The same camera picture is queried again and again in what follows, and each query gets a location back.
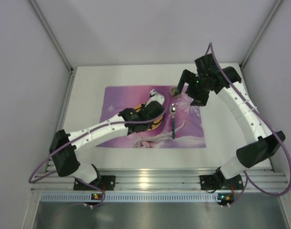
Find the round woven bamboo plate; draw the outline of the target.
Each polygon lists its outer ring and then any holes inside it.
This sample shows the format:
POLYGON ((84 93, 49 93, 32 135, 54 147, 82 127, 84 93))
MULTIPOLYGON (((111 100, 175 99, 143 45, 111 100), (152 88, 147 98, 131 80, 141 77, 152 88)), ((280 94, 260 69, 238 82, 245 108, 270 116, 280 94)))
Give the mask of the round woven bamboo plate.
MULTIPOLYGON (((137 105, 134 109, 136 112, 141 111, 141 108, 145 105, 145 103, 140 103, 139 105, 137 105)), ((147 129, 147 131, 153 131, 155 129, 157 129, 163 122, 164 116, 156 119, 152 125, 147 129)))

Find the speckled ceramic cup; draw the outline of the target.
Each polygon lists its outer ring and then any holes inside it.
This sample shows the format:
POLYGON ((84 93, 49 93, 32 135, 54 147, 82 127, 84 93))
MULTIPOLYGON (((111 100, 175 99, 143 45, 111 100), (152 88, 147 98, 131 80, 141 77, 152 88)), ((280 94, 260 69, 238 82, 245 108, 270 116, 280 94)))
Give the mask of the speckled ceramic cup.
POLYGON ((181 97, 181 95, 182 95, 182 93, 176 94, 176 91, 177 91, 177 87, 176 86, 174 86, 174 87, 172 87, 170 89, 170 94, 171 94, 173 99, 179 99, 181 97))

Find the spoon with teal handle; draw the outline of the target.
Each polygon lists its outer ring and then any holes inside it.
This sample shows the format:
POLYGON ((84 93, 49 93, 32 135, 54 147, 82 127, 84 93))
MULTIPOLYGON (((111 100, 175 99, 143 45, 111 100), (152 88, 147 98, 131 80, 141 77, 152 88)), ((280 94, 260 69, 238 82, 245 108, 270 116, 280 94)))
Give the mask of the spoon with teal handle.
POLYGON ((175 139, 176 136, 176 131, 175 131, 175 114, 176 114, 176 105, 174 103, 171 104, 170 108, 170 114, 171 114, 171 118, 172 118, 172 139, 175 139))

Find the purple printed placemat cloth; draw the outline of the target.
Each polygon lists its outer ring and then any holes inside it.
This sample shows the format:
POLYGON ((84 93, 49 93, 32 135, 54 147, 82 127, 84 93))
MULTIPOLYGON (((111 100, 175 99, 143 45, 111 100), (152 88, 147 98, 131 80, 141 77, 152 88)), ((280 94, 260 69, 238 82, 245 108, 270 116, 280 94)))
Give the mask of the purple printed placemat cloth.
POLYGON ((109 86, 105 88, 100 121, 118 114, 126 108, 135 108, 149 100, 149 92, 168 95, 169 105, 176 105, 175 139, 172 139, 172 118, 166 112, 162 124, 153 131, 133 133, 102 143, 101 147, 113 148, 203 148, 206 146, 200 108, 190 106, 192 99, 182 93, 179 99, 170 94, 172 86, 109 86))

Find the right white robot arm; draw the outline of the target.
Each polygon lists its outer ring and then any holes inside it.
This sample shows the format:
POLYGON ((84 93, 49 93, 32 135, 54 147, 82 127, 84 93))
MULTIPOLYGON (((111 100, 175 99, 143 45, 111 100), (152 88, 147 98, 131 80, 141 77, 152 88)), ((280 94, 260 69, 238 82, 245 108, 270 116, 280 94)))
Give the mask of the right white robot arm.
POLYGON ((210 92, 215 92, 233 114, 247 143, 237 149, 230 161, 216 169, 216 180, 224 183, 274 156, 284 142, 285 134, 282 131, 273 133, 256 115, 257 108, 248 97, 235 68, 219 69, 211 53, 196 59, 195 65, 197 73, 187 69, 182 72, 175 95, 179 95, 186 84, 185 93, 192 98, 190 105, 206 106, 210 92))

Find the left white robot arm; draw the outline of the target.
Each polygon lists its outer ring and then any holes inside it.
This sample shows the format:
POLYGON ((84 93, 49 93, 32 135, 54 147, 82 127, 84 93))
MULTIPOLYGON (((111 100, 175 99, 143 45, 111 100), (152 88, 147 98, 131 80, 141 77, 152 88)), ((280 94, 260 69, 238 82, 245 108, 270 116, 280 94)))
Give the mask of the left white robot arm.
POLYGON ((162 102, 152 101, 142 105, 139 111, 126 108, 112 118, 80 131, 57 131, 50 146, 56 173, 59 177, 73 176, 80 183, 99 185, 102 180, 99 170, 93 163, 82 162, 78 151, 91 143, 97 146, 117 137, 145 132, 164 112, 162 102))

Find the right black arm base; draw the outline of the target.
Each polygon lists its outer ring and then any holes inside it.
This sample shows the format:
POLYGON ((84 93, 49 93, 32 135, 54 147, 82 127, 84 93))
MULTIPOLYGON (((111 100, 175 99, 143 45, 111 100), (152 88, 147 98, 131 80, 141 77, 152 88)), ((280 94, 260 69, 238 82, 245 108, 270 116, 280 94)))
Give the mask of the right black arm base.
POLYGON ((242 190, 243 181, 241 175, 237 175, 231 179, 218 180, 214 175, 200 175, 200 188, 203 191, 213 192, 220 190, 242 190))

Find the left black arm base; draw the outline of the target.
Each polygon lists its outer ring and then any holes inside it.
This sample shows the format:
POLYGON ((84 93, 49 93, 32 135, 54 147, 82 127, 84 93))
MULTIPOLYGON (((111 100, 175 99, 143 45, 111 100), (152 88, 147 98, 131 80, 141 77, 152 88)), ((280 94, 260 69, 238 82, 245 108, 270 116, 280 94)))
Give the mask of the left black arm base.
MULTIPOLYGON (((96 179, 91 182, 90 185, 97 187, 103 191, 113 191, 115 187, 116 176, 101 176, 101 178, 96 179)), ((81 181, 75 179, 73 189, 76 191, 88 191, 94 190, 89 185, 82 183, 81 181)))

